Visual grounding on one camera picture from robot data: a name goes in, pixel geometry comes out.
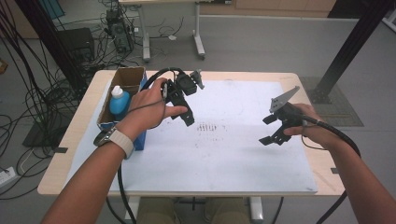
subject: blue bottle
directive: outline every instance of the blue bottle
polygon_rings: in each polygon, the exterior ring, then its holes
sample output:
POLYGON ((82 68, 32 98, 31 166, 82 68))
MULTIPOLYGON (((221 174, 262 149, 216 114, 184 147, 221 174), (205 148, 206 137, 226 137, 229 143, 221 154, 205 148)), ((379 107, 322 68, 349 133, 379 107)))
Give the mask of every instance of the blue bottle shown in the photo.
POLYGON ((110 99, 110 113, 114 115, 115 121, 120 121, 126 116, 130 103, 129 93, 123 91, 120 86, 115 86, 110 99))

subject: white watch band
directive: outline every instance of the white watch band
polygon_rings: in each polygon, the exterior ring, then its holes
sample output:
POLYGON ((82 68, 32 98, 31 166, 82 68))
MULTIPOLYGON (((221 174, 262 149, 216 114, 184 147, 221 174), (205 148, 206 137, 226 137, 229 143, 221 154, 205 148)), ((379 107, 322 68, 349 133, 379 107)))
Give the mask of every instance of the white watch band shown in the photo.
POLYGON ((113 129, 114 129, 113 134, 110 135, 108 140, 117 144, 119 147, 122 148, 122 150, 124 150, 125 159, 129 158, 131 154, 134 152, 134 143, 131 141, 131 139, 128 136, 118 131, 116 128, 113 129))

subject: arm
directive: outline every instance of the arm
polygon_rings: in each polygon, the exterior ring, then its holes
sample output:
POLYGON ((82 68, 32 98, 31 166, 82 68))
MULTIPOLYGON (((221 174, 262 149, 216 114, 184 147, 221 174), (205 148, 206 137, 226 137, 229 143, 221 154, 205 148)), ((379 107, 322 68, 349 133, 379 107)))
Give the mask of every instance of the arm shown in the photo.
MULTIPOLYGON (((311 105, 296 106, 307 116, 322 120, 311 105)), ((284 134, 303 132, 331 153, 359 223, 393 223, 396 220, 396 201, 346 142, 319 126, 289 128, 284 134)))
MULTIPOLYGON (((187 111, 184 106, 165 106, 161 101, 161 84, 165 81, 165 78, 159 78, 151 89, 135 95, 130 110, 154 102, 158 104, 130 112, 117 124, 117 129, 131 140, 160 123, 163 117, 187 111)), ((114 143, 97 148, 64 187, 42 222, 94 223, 124 157, 124 151, 114 143)))

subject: hand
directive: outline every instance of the hand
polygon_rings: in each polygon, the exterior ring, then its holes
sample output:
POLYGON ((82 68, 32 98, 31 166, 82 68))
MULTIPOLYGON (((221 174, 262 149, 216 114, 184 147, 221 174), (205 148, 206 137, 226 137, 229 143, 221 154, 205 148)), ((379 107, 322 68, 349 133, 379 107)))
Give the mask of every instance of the hand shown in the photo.
MULTIPOLYGON (((323 119, 317 114, 312 105, 296 104, 295 106, 301 109, 303 114, 305 114, 306 116, 323 122, 323 119)), ((311 139, 312 141, 322 145, 323 147, 327 147, 330 144, 333 144, 334 141, 341 140, 334 133, 331 133, 330 131, 327 131, 326 129, 312 123, 308 123, 307 126, 304 127, 300 126, 285 129, 283 133, 285 135, 302 134, 311 139)))
POLYGON ((132 97, 130 112, 117 124, 117 128, 121 132, 133 137, 131 133, 135 133, 135 131, 142 133, 160 124, 165 118, 187 112, 185 106, 165 105, 161 94, 161 85, 164 82, 166 82, 166 78, 158 78, 150 89, 140 91, 132 97))

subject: white sheet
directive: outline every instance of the white sheet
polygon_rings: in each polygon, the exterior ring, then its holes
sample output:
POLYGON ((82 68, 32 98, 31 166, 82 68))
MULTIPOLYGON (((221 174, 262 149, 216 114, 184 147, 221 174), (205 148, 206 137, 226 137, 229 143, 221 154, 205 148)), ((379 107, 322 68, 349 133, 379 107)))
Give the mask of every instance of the white sheet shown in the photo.
MULTIPOLYGON (((122 164, 128 191, 178 194, 311 194, 318 191, 298 137, 282 146, 264 146, 280 121, 266 125, 271 98, 283 93, 278 82, 205 81, 185 99, 195 123, 165 119, 147 132, 145 149, 122 164)), ((73 159, 69 179, 95 150, 95 122, 104 97, 73 159)), ((110 190, 118 190, 117 178, 110 190)))

